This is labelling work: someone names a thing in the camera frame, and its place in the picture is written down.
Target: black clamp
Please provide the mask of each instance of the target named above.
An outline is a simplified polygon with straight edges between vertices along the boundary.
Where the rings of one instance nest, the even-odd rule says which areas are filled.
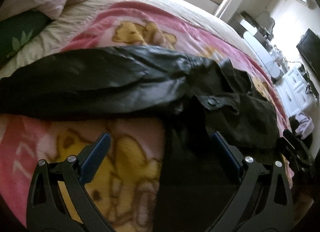
[[[28,203],[27,228],[32,232],[115,232],[84,189],[92,181],[110,148],[110,135],[104,133],[78,156],[49,164],[40,160],[32,177]],[[82,223],[73,220],[62,198],[58,181],[64,181]]]
[[[229,179],[240,187],[207,232],[290,231],[293,227],[292,197],[281,162],[257,163],[213,133],[211,145]],[[27,228],[31,232],[115,232],[84,189],[92,181],[110,148],[109,134],[84,147],[64,162],[40,160],[30,185]],[[73,220],[62,198],[58,181],[64,181],[82,223]]]
[[[294,187],[313,186],[312,197],[319,194],[319,178],[316,175],[315,160],[305,144],[289,130],[284,130],[283,137],[277,140],[277,149],[289,161],[289,167],[294,172]]]

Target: white cabinet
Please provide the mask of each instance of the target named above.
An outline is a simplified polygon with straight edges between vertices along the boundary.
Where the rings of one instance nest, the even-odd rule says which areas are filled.
[[[316,106],[314,94],[307,94],[308,83],[296,67],[290,69],[277,83],[276,89],[289,117],[299,111],[308,111]]]

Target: drawer handle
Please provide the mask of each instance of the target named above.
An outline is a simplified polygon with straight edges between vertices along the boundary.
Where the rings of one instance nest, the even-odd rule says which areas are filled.
[[[286,90],[285,92],[287,93],[288,99],[289,99],[289,101],[291,102],[292,99],[290,98],[290,95],[289,95],[289,93],[288,93],[288,90]]]

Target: bedsheet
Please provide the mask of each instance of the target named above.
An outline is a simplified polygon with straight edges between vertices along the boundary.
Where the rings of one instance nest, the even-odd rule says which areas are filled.
[[[0,76],[59,51],[130,44],[160,45],[217,61],[229,57],[275,105],[279,130],[288,127],[271,81],[248,55],[240,37],[219,19],[177,0],[89,0],[69,7],[27,44]],[[152,118],[50,122],[0,116],[0,193],[23,224],[37,161],[62,161],[105,131],[112,136],[112,149],[86,189],[116,231],[152,230],[164,148],[164,128]],[[79,220],[62,185],[61,190],[72,217]]]

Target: blanket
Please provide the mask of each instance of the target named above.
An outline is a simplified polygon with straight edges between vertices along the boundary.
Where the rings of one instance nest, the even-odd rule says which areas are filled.
[[[229,57],[235,68],[250,74],[256,89],[274,104],[280,133],[288,127],[272,82],[256,61],[210,32],[151,5],[112,4],[63,51],[129,44],[159,45],[218,62]],[[63,161],[102,132],[111,134],[111,150],[86,190],[117,232],[152,231],[164,150],[164,127],[154,118],[50,122],[0,116],[0,193],[24,225],[37,161]],[[80,221],[63,184],[61,191],[71,216]]]

